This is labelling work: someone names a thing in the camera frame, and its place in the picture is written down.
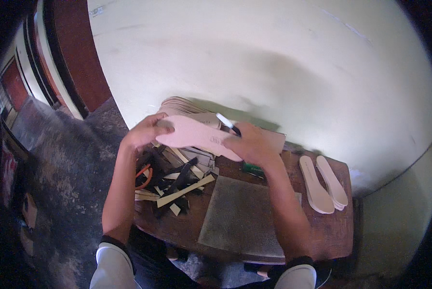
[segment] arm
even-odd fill
[[[156,127],[159,113],[146,117],[138,123],[120,143],[115,170],[102,212],[103,234],[126,244],[134,218],[134,191],[136,154],[156,136],[171,133],[173,128]]]
[[[246,162],[263,169],[269,184],[277,240],[285,254],[285,262],[309,256],[311,226],[295,197],[280,155],[269,147],[259,128],[248,123],[236,126],[240,129],[242,138],[229,138],[223,144]]]

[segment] pink insole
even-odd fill
[[[156,137],[157,142],[168,147],[200,147],[233,161],[242,161],[238,155],[223,145],[224,139],[236,137],[230,133],[213,129],[194,119],[178,115],[164,118],[157,125],[174,127],[173,133]]]

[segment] hand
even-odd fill
[[[156,126],[156,123],[160,119],[167,116],[166,113],[161,112],[146,117],[128,132],[122,142],[132,146],[134,149],[141,149],[151,141],[154,141],[155,137],[172,133],[174,128]]]
[[[264,169],[280,158],[263,137],[259,127],[249,123],[237,123],[236,127],[240,130],[242,137],[227,138],[223,141],[223,145],[244,161]]]

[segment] orange cord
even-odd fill
[[[144,173],[145,170],[147,170],[147,169],[148,169],[148,177],[147,177],[147,180],[146,180],[143,184],[141,184],[140,186],[138,186],[138,187],[136,188],[136,190],[142,190],[143,188],[145,188],[145,187],[149,184],[150,180],[152,179],[152,173],[153,173],[154,170],[150,167],[150,164],[144,166],[144,168],[143,168],[142,170],[140,170],[140,171],[137,173],[137,175],[136,175],[135,177],[140,176],[140,175],[141,175],[142,173]]]

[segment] marker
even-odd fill
[[[242,136],[242,134],[240,133],[240,130],[227,118],[225,118],[222,114],[220,113],[216,113],[216,117],[223,122],[223,124],[225,124],[228,128],[232,129],[233,131],[236,132],[237,136]]]

